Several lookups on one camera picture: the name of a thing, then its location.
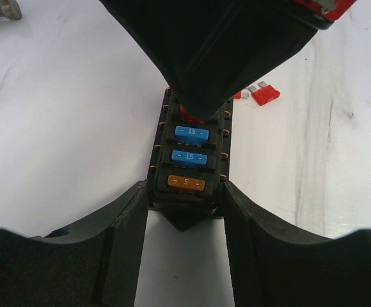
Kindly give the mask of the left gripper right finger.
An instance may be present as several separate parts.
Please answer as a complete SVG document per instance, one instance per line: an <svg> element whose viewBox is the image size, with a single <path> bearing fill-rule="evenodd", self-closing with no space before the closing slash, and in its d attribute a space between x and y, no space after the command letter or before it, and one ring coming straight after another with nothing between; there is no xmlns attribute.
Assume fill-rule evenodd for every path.
<svg viewBox="0 0 371 307"><path fill-rule="evenodd" d="M236 306L371 306L371 230L329 239L223 192Z"/></svg>

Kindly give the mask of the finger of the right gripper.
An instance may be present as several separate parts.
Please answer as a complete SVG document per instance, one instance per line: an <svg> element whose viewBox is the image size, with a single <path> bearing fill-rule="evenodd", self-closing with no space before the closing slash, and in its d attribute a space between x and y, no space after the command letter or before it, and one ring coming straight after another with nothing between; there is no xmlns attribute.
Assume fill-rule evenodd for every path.
<svg viewBox="0 0 371 307"><path fill-rule="evenodd" d="M297 54L319 20L294 1L104 1L185 110L206 119Z"/></svg>

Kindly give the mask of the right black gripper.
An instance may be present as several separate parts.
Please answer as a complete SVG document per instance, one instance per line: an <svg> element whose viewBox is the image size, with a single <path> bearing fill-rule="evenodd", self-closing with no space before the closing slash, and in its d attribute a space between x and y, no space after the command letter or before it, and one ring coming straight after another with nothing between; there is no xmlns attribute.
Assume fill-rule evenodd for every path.
<svg viewBox="0 0 371 307"><path fill-rule="evenodd" d="M356 0L294 0L299 19L316 29L328 29Z"/></svg>

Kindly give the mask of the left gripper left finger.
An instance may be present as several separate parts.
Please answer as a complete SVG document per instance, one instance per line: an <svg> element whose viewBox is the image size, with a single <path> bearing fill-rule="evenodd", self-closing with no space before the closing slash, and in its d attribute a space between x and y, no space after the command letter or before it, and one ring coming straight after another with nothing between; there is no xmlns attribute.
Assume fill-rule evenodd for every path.
<svg viewBox="0 0 371 307"><path fill-rule="evenodd" d="M133 306L148 214L148 183L54 230L0 229L0 306Z"/></svg>

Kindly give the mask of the black fuse box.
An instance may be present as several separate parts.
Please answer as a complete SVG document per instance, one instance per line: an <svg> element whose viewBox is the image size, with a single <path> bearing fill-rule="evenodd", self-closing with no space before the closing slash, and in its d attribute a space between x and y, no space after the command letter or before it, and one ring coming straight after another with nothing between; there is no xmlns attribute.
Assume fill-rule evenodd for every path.
<svg viewBox="0 0 371 307"><path fill-rule="evenodd" d="M219 199L228 179L233 99L209 120L187 114L166 88L150 158L150 208L179 231L220 218Z"/></svg>

